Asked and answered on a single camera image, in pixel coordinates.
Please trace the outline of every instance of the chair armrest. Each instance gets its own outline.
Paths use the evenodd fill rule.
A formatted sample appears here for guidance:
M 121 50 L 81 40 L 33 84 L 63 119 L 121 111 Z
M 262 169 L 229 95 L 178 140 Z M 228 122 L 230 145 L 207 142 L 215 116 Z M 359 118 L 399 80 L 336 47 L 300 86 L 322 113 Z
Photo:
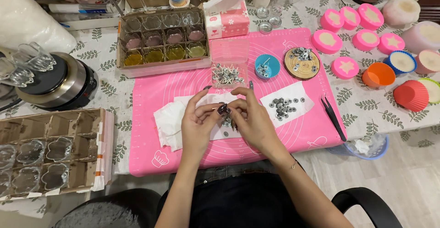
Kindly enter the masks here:
M 382 198 L 366 187 L 340 191 L 333 197 L 332 203 L 343 214 L 350 207 L 360 205 L 376 228 L 402 228 L 399 220 Z

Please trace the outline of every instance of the hand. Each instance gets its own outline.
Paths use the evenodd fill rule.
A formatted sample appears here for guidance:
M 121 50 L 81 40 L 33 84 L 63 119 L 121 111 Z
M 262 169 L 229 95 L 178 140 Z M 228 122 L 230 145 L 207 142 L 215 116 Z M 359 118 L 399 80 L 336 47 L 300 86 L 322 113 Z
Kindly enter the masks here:
M 228 103 L 231 118 L 243 138 L 269 159 L 279 153 L 288 153 L 275 132 L 266 108 L 258 103 L 253 90 L 239 87 L 231 94 L 246 96 L 246 100 L 239 98 Z
M 195 108 L 196 103 L 208 93 L 208 89 L 199 91 L 188 102 L 182 118 L 182 164 L 200 164 L 209 143 L 209 136 L 218 120 L 221 119 L 217 108 L 221 103 L 212 103 Z

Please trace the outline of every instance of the wooden stand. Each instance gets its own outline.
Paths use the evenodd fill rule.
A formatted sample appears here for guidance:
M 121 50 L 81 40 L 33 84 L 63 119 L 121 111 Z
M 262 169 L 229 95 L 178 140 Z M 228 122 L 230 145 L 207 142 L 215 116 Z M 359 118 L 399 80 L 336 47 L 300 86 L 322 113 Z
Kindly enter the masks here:
M 318 57 L 315 53 L 310 52 L 311 60 L 301 61 L 292 53 L 294 49 L 295 48 L 289 49 L 286 52 L 284 56 L 284 68 L 296 79 L 309 80 L 313 78 L 319 72 L 320 68 Z

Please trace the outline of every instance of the black tweezers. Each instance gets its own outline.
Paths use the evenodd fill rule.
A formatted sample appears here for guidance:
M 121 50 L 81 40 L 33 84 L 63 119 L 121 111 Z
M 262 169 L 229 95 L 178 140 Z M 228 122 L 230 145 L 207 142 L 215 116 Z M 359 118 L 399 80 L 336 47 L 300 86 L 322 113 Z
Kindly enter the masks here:
M 341 140 L 344 142 L 347 141 L 347 138 L 345 138 L 345 135 L 341 129 L 341 126 L 339 125 L 338 119 L 336 118 L 336 115 L 334 113 L 332 106 L 330 105 L 330 102 L 327 100 L 327 97 L 325 95 L 324 95 L 324 98 L 326 99 L 327 105 L 324 102 L 324 100 L 322 99 L 322 97 L 321 97 L 321 102 L 324 105 L 324 107 L 326 108 L 327 115 L 329 116 L 331 122 L 333 123 L 333 126 L 338 131 L 338 134 L 341 137 Z

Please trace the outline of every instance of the cardboard tray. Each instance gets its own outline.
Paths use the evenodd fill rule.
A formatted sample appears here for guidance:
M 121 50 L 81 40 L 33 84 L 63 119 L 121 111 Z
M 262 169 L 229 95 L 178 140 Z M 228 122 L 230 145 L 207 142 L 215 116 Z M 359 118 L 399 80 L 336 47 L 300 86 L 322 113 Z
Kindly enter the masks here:
M 188 58 L 183 60 L 171 60 L 171 61 L 165 61 L 165 62 L 152 62 L 152 63 L 144 63 L 141 65 L 135 65 L 135 66 L 124 66 L 124 63 L 122 61 L 122 58 L 125 56 L 126 49 L 123 45 L 121 45 L 121 38 L 124 38 L 125 32 L 121 27 L 125 24 L 125 20 L 127 19 L 133 19 L 138 18 L 140 21 L 143 21 L 146 17 L 149 16 L 166 16 L 167 14 L 181 14 L 183 12 L 192 11 L 192 12 L 198 12 L 201 19 L 201 24 L 203 28 L 206 31 L 206 23 L 205 23 L 205 16 L 203 13 L 202 5 L 199 7 L 189 7 L 189 8 L 177 8 L 177 9 L 166 9 L 166 10 L 154 10 L 154 11 L 148 11 L 148 12 L 130 12 L 124 17 L 119 19 L 119 28 L 118 28 L 118 49 L 117 49 L 117 63 L 116 66 L 119 68 L 119 70 L 125 74 L 128 78 L 135 78 L 135 77 L 141 77 L 141 76 L 148 76 L 148 75 L 154 75 L 154 74 L 162 74 L 162 73 L 171 73 L 171 72 L 177 72 L 177 71 L 183 71 L 183 70 L 191 70 L 191 69 L 197 69 L 197 68 L 209 68 L 211 66 L 211 59 L 209 54 L 209 44 L 207 37 L 203 39 L 203 41 L 206 41 L 206 51 L 207 55 L 203 57 L 196 57 L 196 58 Z M 165 30 L 162 26 L 162 34 L 165 34 Z M 142 40 L 144 40 L 144 31 L 141 31 Z M 188 41 L 187 37 L 185 36 L 185 42 L 184 44 L 191 43 L 193 41 Z M 141 54 L 144 54 L 144 50 L 146 48 L 140 48 L 139 51 Z
M 0 197 L 0 201 L 104 189 L 111 183 L 113 124 L 113 113 L 104 109 L 56 111 L 0 120 L 0 145 L 16 146 L 15 158 L 24 143 L 34 139 L 45 142 L 44 159 L 34 166 L 39 169 L 39 178 L 50 165 L 63 163 L 69 168 L 67 184 L 61 188 L 46 191 L 40 180 L 37 190 L 16 194 L 11 182 L 26 166 L 15 159 L 13 166 L 2 170 L 10 173 L 11 182 L 9 194 Z M 47 145 L 61 136 L 72 139 L 73 146 L 69 157 L 55 163 L 47 158 Z

